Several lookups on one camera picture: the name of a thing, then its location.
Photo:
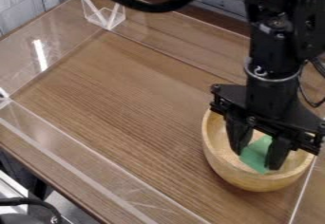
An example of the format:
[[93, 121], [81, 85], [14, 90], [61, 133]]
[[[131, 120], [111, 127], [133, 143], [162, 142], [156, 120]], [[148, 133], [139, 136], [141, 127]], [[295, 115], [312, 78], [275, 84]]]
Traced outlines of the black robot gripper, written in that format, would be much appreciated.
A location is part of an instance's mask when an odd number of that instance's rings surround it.
[[280, 170], [291, 151], [320, 154], [325, 127], [321, 118], [299, 99], [300, 79], [284, 80], [248, 77], [246, 85], [214, 84], [212, 86], [212, 112], [226, 122], [232, 150], [241, 155], [253, 131], [272, 137], [265, 157], [265, 167]]

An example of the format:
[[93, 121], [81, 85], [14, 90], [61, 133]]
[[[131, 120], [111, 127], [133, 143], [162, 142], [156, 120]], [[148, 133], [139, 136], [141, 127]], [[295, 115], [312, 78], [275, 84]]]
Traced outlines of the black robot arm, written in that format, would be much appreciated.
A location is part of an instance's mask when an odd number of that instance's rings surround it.
[[[170, 12], [193, 0], [145, 3], [114, 0], [145, 12]], [[325, 139], [324, 120], [309, 110], [301, 86], [305, 64], [325, 76], [319, 56], [325, 53], [325, 0], [244, 0], [251, 24], [251, 51], [244, 71], [246, 84], [212, 86], [212, 111], [224, 116], [230, 147], [241, 153], [256, 130], [272, 137], [264, 165], [283, 167], [299, 149], [319, 154]]]

